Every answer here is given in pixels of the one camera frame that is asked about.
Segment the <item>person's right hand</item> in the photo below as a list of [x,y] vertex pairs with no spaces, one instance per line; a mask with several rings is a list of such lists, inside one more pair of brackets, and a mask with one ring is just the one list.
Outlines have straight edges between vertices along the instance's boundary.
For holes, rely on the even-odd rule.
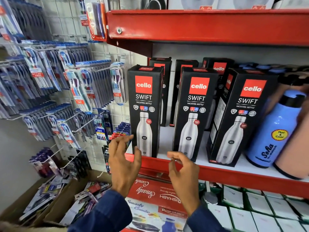
[[189,217],[200,205],[198,190],[199,166],[182,152],[169,151],[167,157],[176,160],[175,164],[179,177],[175,183],[172,183],[172,186]]

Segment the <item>person's left hand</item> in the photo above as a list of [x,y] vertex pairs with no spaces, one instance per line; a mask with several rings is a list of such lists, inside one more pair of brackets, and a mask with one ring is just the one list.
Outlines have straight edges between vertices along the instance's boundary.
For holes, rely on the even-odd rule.
[[127,143],[122,141],[117,145],[111,162],[112,190],[118,192],[124,198],[127,197],[140,171],[140,168],[135,168],[133,162],[128,161],[125,157]]

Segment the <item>person's right forearm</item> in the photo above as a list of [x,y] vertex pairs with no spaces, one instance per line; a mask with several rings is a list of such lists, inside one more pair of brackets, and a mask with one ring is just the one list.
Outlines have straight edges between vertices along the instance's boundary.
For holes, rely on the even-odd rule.
[[203,205],[200,205],[188,217],[186,224],[192,232],[229,232],[220,224],[211,211]]

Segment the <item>person's left forearm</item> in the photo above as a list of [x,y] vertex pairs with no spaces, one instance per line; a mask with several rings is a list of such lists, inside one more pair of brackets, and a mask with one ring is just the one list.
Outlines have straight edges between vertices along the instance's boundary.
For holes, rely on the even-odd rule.
[[133,220],[125,198],[107,190],[96,206],[68,227],[67,232],[120,232]]

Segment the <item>stack of small toothbrush packets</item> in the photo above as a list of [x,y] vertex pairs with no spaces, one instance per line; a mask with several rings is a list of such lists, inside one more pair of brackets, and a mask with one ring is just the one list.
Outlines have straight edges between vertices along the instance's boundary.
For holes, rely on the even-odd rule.
[[104,141],[104,145],[101,148],[102,158],[105,163],[106,172],[111,174],[112,155],[117,149],[117,145],[122,141],[125,143],[131,142],[131,124],[122,121],[118,125],[113,125],[109,110],[99,108],[97,112],[98,114],[93,119],[95,135],[98,140]]

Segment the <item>steel bottle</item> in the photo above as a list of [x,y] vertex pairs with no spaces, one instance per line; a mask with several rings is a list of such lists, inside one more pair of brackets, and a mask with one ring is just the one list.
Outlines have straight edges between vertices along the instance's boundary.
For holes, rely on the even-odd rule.
[[208,204],[217,205],[218,204],[218,197],[215,193],[211,192],[210,183],[209,181],[205,181],[205,187],[206,191],[204,191],[202,197],[201,197],[201,203],[205,206],[208,206]]

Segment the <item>red metal shelf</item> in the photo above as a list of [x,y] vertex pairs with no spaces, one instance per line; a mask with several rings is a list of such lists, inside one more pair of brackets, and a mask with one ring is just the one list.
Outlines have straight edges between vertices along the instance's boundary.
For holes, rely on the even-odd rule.
[[309,47],[309,9],[113,10],[107,43],[152,57],[154,42]]
[[[161,128],[157,158],[143,156],[142,168],[168,173],[170,159],[167,157],[167,152],[172,148],[173,134],[173,127]],[[309,178],[304,180],[289,179],[274,167],[262,169],[250,164],[244,155],[241,155],[235,167],[210,163],[206,153],[208,137],[209,132],[204,132],[195,161],[200,168],[200,180],[309,199]]]

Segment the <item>pile of loose packets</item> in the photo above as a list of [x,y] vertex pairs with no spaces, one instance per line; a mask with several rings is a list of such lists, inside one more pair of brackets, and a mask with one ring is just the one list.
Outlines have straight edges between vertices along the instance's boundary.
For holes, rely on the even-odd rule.
[[43,183],[23,211],[18,221],[27,225],[36,220],[62,192],[72,177],[65,174],[55,175]]
[[110,187],[111,183],[107,182],[88,182],[83,191],[74,195],[73,205],[65,213],[59,224],[68,227],[77,219],[89,214]]

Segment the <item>brown cardboard box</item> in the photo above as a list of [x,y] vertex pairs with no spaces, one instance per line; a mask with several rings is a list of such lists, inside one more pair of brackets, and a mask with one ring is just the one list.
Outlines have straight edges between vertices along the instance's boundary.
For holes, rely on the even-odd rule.
[[107,172],[89,170],[86,178],[81,178],[80,180],[73,179],[69,186],[62,191],[59,197],[55,200],[54,205],[43,219],[43,222],[48,225],[59,226],[60,221],[75,202],[75,195],[82,192],[88,182],[111,183],[111,175]]
[[43,224],[44,218],[51,211],[52,207],[56,204],[57,200],[60,199],[60,196],[68,189],[72,184],[73,179],[69,179],[68,184],[66,184],[60,193],[46,206],[42,206],[38,211],[33,213],[28,218],[20,221],[19,218],[22,217],[24,210],[30,203],[30,201],[35,196],[36,192],[39,190],[44,183],[49,181],[49,179],[40,178],[36,181],[28,190],[26,190],[17,200],[15,200],[10,206],[4,209],[0,213],[0,221],[6,221],[17,225],[24,225],[30,227],[39,227]]

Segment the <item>hanging dark toothbrush packets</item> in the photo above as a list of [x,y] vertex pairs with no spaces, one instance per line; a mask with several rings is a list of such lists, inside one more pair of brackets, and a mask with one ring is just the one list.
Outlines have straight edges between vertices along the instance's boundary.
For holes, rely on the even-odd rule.
[[79,181],[86,178],[92,170],[87,152],[84,150],[76,150],[75,155],[69,155],[65,160],[60,159],[57,154],[51,148],[43,148],[31,156],[28,162],[42,178],[55,175]]

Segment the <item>group of white boxes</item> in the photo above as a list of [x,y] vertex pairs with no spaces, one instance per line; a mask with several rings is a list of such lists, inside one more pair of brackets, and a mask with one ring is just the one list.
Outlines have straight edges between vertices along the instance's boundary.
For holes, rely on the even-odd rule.
[[309,199],[210,183],[218,204],[206,206],[229,232],[309,232]]

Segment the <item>blue flask with black cap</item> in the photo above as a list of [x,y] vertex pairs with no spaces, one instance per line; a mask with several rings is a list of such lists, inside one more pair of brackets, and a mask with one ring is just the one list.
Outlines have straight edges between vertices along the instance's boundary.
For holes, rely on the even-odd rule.
[[276,160],[297,126],[297,117],[307,95],[286,90],[272,111],[266,115],[254,136],[246,159],[258,168],[268,168]]

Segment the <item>hanging blue toothbrush packets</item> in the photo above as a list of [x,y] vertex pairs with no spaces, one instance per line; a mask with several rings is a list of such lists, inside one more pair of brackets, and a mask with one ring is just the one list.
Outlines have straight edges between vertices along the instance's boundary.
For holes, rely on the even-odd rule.
[[1,34],[11,45],[13,56],[25,61],[28,71],[15,79],[16,89],[23,89],[16,95],[27,94],[26,98],[19,100],[28,108],[28,100],[32,102],[48,92],[56,91],[67,95],[66,99],[78,108],[70,91],[66,65],[94,60],[88,43],[99,42],[54,41],[47,23],[43,8],[29,0],[0,0]]

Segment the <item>row of flasks behind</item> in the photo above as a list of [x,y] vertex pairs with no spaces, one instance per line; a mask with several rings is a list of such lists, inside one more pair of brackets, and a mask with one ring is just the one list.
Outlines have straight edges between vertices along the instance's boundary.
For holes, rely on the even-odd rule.
[[293,64],[258,64],[255,62],[234,63],[234,68],[256,69],[276,74],[296,75],[299,79],[305,80],[309,84],[309,65]]

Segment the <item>red toothbrush packet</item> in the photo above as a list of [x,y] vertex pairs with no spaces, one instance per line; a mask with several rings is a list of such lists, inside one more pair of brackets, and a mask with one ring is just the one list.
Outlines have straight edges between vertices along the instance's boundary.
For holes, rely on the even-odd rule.
[[77,0],[80,22],[86,28],[87,38],[94,42],[105,42],[107,21],[105,0]]

